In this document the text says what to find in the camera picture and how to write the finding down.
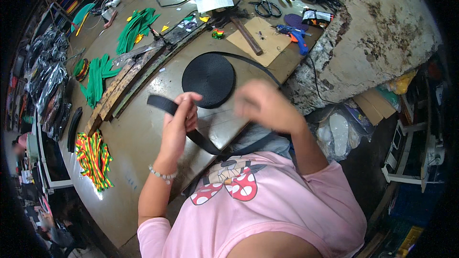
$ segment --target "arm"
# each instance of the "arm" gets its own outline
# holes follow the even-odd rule
[[[328,165],[305,118],[267,81],[252,80],[238,89],[235,94],[235,113],[266,128],[290,134],[302,175],[318,172]]]
[[[51,240],[53,240],[61,247],[69,247],[70,244],[72,244],[72,242],[74,241],[72,234],[57,229],[55,226],[51,228],[49,233],[51,234]]]
[[[175,173],[185,148],[186,133],[197,128],[197,107],[193,100],[200,101],[202,96],[193,92],[179,95],[174,100],[179,105],[174,117],[164,115],[161,148],[153,163],[153,169],[162,175]],[[150,218],[165,216],[171,185],[152,173],[148,175],[139,198],[139,226]]]

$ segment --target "wooden handle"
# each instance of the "wooden handle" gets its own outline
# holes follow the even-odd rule
[[[240,33],[244,38],[247,40],[247,43],[249,43],[250,48],[255,52],[257,56],[260,56],[263,54],[263,50],[261,49],[260,45],[255,41],[253,36],[249,33],[247,28],[242,24],[242,22],[237,18],[236,16],[230,16],[231,21],[236,25],[236,27],[239,29]]]

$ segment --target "blue glue gun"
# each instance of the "blue glue gun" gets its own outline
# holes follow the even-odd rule
[[[304,30],[297,29],[295,27],[287,25],[276,25],[271,27],[275,28],[280,33],[289,34],[291,40],[293,42],[298,43],[298,46],[300,47],[300,54],[303,56],[307,54],[309,49],[307,48],[306,43],[303,40],[303,37],[306,35],[306,32],[304,32]]]

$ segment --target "black scissors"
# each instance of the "black scissors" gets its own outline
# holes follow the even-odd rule
[[[251,1],[249,3],[255,5],[255,11],[260,16],[263,16],[263,17],[271,17],[271,16],[273,16],[273,17],[279,18],[282,15],[282,11],[279,9],[279,7],[277,7],[277,5],[275,5],[274,3],[269,2],[267,0],[260,0],[258,2],[257,1]],[[261,13],[259,11],[258,8],[260,6],[263,7],[263,9],[266,11],[266,13]],[[277,13],[273,13],[273,7],[278,10]]]

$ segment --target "paper sheet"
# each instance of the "paper sheet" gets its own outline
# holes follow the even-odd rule
[[[206,12],[217,8],[234,6],[233,0],[195,0],[198,12]]]
[[[244,39],[239,30],[228,36],[228,41],[238,46],[245,53],[249,54],[255,61],[267,67],[274,59],[290,44],[290,37],[284,34],[277,34],[271,24],[260,17],[254,17],[244,25],[255,41],[260,45],[263,54],[257,56],[250,48],[249,43]]]

